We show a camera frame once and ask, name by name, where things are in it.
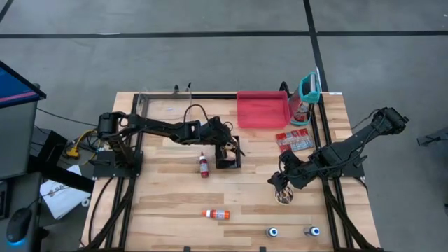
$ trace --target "teal container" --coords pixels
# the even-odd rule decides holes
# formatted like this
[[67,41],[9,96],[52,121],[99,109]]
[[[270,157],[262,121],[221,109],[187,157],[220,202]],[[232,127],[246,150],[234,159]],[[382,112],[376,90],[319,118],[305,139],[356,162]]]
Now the teal container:
[[306,125],[311,119],[311,110],[321,97],[321,84],[317,73],[311,72],[301,81],[294,94],[289,98],[288,105],[291,123]]

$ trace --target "wooden table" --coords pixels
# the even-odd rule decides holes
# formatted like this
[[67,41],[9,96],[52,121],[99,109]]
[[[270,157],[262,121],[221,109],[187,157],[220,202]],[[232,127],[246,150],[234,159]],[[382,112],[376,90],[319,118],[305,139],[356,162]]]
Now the wooden table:
[[[129,113],[134,93],[119,92],[114,111]],[[333,141],[351,135],[350,124],[342,95],[323,95]],[[144,162],[136,181],[126,251],[182,251],[190,246],[193,251],[332,251],[328,218],[319,179],[306,188],[295,188],[293,202],[280,205],[274,199],[274,187],[266,182],[278,170],[280,154],[275,134],[297,129],[240,129],[237,123],[236,99],[195,99],[209,117],[220,116],[221,121],[234,125],[233,134],[241,138],[241,169],[215,169],[213,146],[182,146],[168,138],[145,134],[142,151]],[[148,117],[182,121],[186,100],[152,100]],[[323,126],[316,110],[319,134],[325,145]],[[190,110],[187,120],[205,121],[200,108]],[[307,126],[312,135],[311,126]],[[296,152],[307,160],[314,149]],[[198,157],[203,151],[208,157],[211,173],[201,178]],[[93,234],[97,234],[109,218],[116,178],[106,189],[94,217]],[[88,243],[88,224],[99,191],[107,181],[95,183],[92,203],[83,232],[83,243]],[[379,246],[369,200],[364,187],[353,178],[342,178],[348,214],[357,228],[374,246]],[[230,210],[230,220],[212,220],[201,216],[206,209]],[[337,218],[341,245],[344,236]],[[115,227],[113,245],[118,245],[121,219]],[[321,229],[318,237],[306,237],[303,228],[315,225]],[[279,236],[268,238],[265,230],[276,227]]]

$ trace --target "small bottle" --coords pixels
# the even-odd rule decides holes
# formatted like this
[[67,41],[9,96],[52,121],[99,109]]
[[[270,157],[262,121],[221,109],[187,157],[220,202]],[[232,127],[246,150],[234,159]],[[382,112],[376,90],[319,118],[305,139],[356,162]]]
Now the small bottle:
[[209,177],[209,163],[204,156],[204,153],[201,151],[201,156],[199,157],[199,170],[201,172],[202,178]]
[[304,228],[303,232],[306,236],[318,236],[321,233],[319,228],[314,226]]
[[270,227],[270,228],[266,229],[266,235],[268,237],[277,237],[278,234],[279,234],[279,231],[275,227]]
[[214,218],[216,220],[228,220],[230,219],[230,211],[212,209],[202,211],[202,216],[205,216],[207,218]]

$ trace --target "red tray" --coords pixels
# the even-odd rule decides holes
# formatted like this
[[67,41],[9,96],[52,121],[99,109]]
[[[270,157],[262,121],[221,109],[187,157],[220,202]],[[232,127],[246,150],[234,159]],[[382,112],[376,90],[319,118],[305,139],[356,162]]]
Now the red tray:
[[240,128],[283,129],[291,119],[284,91],[240,91],[237,108]]

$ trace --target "monitor screen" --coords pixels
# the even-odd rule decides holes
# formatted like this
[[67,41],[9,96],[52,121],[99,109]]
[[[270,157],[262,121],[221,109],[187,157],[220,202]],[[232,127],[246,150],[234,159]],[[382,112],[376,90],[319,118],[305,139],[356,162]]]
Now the monitor screen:
[[42,94],[18,73],[0,64],[0,108],[44,99],[45,94]]

